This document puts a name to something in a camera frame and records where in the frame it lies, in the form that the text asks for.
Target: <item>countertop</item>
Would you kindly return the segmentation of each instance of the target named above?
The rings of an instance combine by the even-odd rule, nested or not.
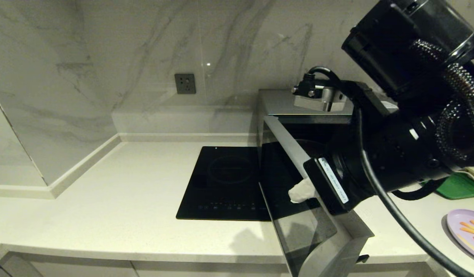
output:
[[[55,200],[0,197],[0,258],[7,251],[83,258],[284,263],[270,222],[175,219],[201,147],[247,142],[121,142]],[[439,250],[474,273],[474,259],[443,231],[474,198],[395,202]],[[375,237],[368,263],[427,260],[377,197],[355,208]]]

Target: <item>wall outlet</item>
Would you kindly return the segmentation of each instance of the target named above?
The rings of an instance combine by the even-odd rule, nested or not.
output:
[[[175,74],[175,85],[177,86],[177,94],[196,93],[194,74]]]

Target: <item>white cloth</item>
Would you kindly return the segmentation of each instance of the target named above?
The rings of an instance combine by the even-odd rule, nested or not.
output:
[[[305,200],[314,197],[315,193],[316,188],[312,184],[312,181],[307,178],[293,186],[293,188],[288,191],[288,196],[290,196],[290,201],[292,203],[302,203]]]

